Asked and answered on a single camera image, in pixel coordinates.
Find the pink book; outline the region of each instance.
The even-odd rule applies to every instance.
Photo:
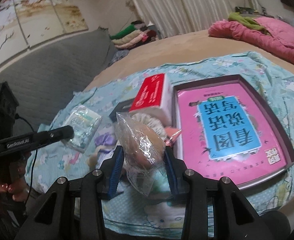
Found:
[[[287,165],[279,142],[239,83],[178,91],[180,156],[206,178],[227,176],[246,188]]]

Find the silver screw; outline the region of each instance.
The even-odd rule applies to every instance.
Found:
[[[101,170],[94,170],[93,171],[93,175],[94,176],[99,176],[99,175],[101,175],[102,174],[102,171]]]
[[[66,179],[64,177],[60,177],[57,179],[58,184],[64,184],[66,182]]]
[[[230,178],[228,178],[228,177],[222,177],[221,180],[222,180],[222,182],[225,183],[225,184],[229,184],[230,181],[231,181]]]
[[[194,175],[194,171],[192,169],[185,170],[186,175],[192,176]]]

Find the purple bow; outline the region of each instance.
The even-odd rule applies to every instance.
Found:
[[[99,145],[104,145],[104,146],[113,146],[117,142],[115,136],[111,135],[110,133],[104,133],[100,136],[98,136],[95,139],[95,145],[96,147]]]

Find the green folded blanket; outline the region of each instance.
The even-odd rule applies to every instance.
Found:
[[[118,40],[118,39],[122,39],[123,37],[125,37],[126,35],[132,33],[134,30],[136,30],[136,28],[130,24],[127,28],[125,28],[124,30],[120,31],[119,33],[110,36],[111,40]]]
[[[239,15],[239,13],[232,12],[229,14],[228,21],[236,21],[241,23],[243,26],[251,29],[251,30],[256,30],[260,31],[263,34],[268,35],[269,32],[266,30],[264,26],[261,26],[258,22],[256,22],[252,17],[242,17]]]

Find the blue label on book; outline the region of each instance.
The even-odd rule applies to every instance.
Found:
[[[208,98],[198,105],[209,158],[225,160],[261,147],[250,119],[235,97]]]

